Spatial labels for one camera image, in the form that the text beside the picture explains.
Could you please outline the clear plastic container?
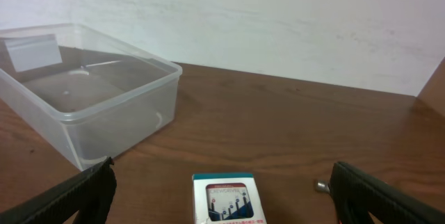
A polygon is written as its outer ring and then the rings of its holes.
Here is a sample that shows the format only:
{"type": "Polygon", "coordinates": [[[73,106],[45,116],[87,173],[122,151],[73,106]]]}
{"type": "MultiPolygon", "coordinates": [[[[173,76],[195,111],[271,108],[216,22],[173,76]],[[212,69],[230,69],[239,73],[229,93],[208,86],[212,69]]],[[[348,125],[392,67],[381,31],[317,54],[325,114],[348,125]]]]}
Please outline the clear plastic container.
{"type": "Polygon", "coordinates": [[[80,24],[1,32],[1,99],[79,170],[170,123],[181,73],[80,24]]]}

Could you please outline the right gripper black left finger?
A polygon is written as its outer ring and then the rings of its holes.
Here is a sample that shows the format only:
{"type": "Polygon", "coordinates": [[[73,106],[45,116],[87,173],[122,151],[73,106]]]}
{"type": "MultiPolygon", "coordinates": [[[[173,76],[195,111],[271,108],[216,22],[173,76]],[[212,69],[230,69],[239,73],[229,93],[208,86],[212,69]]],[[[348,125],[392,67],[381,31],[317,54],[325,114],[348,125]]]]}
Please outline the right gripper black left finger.
{"type": "Polygon", "coordinates": [[[112,158],[1,213],[2,223],[105,223],[117,188],[112,158]]]}

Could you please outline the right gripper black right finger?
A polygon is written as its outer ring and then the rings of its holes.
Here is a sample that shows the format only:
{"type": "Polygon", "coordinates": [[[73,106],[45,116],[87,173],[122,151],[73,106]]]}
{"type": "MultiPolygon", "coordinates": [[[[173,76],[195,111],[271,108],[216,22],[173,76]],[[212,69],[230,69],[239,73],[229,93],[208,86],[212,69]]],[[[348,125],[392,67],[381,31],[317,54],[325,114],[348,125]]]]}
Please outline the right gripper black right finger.
{"type": "Polygon", "coordinates": [[[336,162],[330,177],[330,196],[341,224],[444,224],[444,212],[346,163],[336,162]]]}

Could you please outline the white screwdriver set box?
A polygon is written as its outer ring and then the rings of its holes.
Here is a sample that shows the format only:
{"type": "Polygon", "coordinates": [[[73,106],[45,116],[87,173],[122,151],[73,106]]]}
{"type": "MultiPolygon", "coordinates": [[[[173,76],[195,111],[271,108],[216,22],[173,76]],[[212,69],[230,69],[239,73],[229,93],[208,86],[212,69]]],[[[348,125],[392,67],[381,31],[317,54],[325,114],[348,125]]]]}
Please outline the white screwdriver set box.
{"type": "Polygon", "coordinates": [[[251,173],[194,174],[195,224],[266,224],[251,173]]]}

